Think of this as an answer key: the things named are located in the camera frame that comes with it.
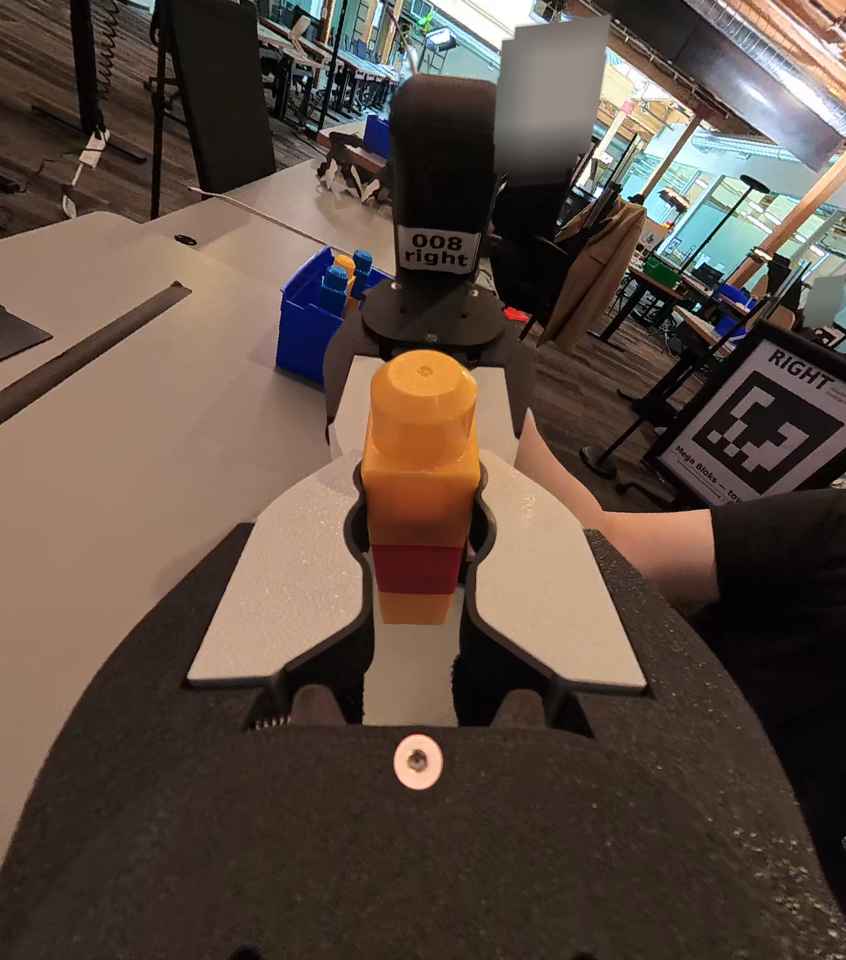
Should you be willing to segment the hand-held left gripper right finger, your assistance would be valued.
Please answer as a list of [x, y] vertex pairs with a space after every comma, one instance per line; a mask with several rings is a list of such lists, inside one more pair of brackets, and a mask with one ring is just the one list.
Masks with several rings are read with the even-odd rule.
[[546, 726], [587, 726], [579, 697], [646, 695], [646, 677], [579, 521], [480, 453], [458, 643], [458, 721], [488, 726], [528, 691]]

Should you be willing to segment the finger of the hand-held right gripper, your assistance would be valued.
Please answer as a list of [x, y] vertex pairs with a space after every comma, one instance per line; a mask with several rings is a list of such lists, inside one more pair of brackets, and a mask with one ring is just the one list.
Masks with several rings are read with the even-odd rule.
[[519, 438], [513, 426], [504, 368], [477, 366], [468, 372], [477, 384], [475, 427], [480, 451], [516, 452]]
[[371, 403], [371, 383], [384, 366], [381, 358], [355, 356], [333, 422], [329, 423], [331, 460], [364, 450]]

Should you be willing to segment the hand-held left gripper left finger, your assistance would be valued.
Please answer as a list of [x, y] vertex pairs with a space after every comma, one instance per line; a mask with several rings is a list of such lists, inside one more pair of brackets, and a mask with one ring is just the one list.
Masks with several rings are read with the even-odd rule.
[[309, 685], [361, 693], [374, 580], [360, 467], [350, 451], [257, 517], [189, 666], [191, 687], [264, 690], [280, 714]]

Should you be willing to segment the orange mega block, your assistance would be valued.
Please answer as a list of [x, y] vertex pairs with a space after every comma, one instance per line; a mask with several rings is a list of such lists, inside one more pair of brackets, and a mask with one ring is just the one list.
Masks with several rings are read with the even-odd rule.
[[453, 605], [451, 593], [399, 593], [378, 591], [381, 621], [387, 625], [438, 627], [446, 622]]
[[404, 352], [374, 374], [360, 467], [372, 546], [464, 546], [481, 476], [477, 392], [435, 350]]

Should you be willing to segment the pile of coloured toy bricks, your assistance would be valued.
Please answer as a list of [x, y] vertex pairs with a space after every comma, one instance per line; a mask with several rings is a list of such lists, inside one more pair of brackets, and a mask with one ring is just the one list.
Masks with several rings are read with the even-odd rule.
[[372, 270], [373, 258], [366, 249], [336, 254], [322, 276], [316, 306], [342, 319], [350, 307], [360, 306], [364, 301]]

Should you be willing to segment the red mega block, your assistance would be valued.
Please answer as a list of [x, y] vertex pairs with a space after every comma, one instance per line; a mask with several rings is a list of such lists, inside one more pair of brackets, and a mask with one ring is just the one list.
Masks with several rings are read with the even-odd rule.
[[381, 594], [449, 596], [463, 563], [463, 547], [373, 544], [371, 555]]

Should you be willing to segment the person's right forearm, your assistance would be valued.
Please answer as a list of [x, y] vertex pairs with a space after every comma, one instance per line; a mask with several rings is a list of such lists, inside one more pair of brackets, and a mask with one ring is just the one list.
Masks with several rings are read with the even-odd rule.
[[604, 510], [549, 449], [531, 411], [525, 414], [514, 464], [562, 503], [583, 528], [601, 534], [669, 603], [702, 606], [717, 601], [710, 511]]

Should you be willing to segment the tan coat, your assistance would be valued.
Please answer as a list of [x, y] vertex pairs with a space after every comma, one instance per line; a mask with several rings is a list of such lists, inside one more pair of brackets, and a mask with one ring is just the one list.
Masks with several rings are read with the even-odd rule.
[[614, 198], [596, 232], [585, 239], [584, 223], [596, 204], [588, 203], [554, 237], [572, 261], [538, 346], [552, 343], [571, 354], [603, 317], [629, 268], [642, 235], [645, 208]]

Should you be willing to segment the black panel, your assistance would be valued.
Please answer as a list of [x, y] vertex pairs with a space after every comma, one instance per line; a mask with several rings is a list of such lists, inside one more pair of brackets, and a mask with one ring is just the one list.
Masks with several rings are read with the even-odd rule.
[[277, 172], [252, 2], [159, 1], [150, 219], [160, 216], [165, 94], [182, 101], [199, 188], [225, 194]]

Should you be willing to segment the person's black clothing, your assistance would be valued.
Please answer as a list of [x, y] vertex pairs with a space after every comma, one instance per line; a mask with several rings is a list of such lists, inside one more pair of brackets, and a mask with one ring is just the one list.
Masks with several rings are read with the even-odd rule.
[[846, 488], [709, 514], [717, 601], [693, 629], [758, 716], [846, 918]]

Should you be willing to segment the marker sign board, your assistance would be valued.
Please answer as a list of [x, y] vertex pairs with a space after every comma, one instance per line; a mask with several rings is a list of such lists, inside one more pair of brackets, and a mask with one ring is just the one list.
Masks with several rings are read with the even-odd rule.
[[[580, 450], [593, 474], [684, 510], [822, 489], [846, 473], [846, 354], [761, 320], [737, 344], [695, 338], [707, 347], [684, 350], [632, 402], [619, 438]], [[619, 478], [612, 456], [642, 426], [663, 430], [642, 464], [670, 495]]]

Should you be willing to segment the black floor lamp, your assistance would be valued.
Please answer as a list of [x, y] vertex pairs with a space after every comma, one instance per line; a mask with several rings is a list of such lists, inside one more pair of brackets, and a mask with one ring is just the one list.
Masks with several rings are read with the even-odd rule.
[[720, 230], [689, 260], [688, 271], [694, 274], [699, 267], [708, 267], [728, 277], [747, 251], [769, 234], [761, 216], [771, 200], [769, 188], [752, 174], [716, 176], [695, 205], [681, 236], [686, 247], [698, 247], [714, 228], [720, 226]]

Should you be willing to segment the white power strip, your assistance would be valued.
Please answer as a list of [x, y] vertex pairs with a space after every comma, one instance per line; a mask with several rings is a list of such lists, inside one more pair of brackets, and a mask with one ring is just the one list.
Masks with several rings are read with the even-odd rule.
[[99, 128], [93, 132], [83, 150], [80, 151], [76, 170], [71, 180], [64, 183], [62, 188], [61, 210], [68, 220], [74, 220], [78, 216], [76, 189], [82, 174], [98, 166], [109, 142], [110, 131], [107, 128]]

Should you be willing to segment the standing desk with wooden top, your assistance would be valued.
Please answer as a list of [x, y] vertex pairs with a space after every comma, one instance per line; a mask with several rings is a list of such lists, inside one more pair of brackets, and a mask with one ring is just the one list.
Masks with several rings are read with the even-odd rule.
[[[34, 101], [30, 106], [33, 114], [88, 138], [98, 129], [109, 130], [103, 108], [112, 86], [119, 14], [128, 5], [117, 1], [69, 1], [78, 111], [67, 112], [47, 102]], [[109, 147], [130, 162], [147, 162], [142, 151], [111, 131]]]

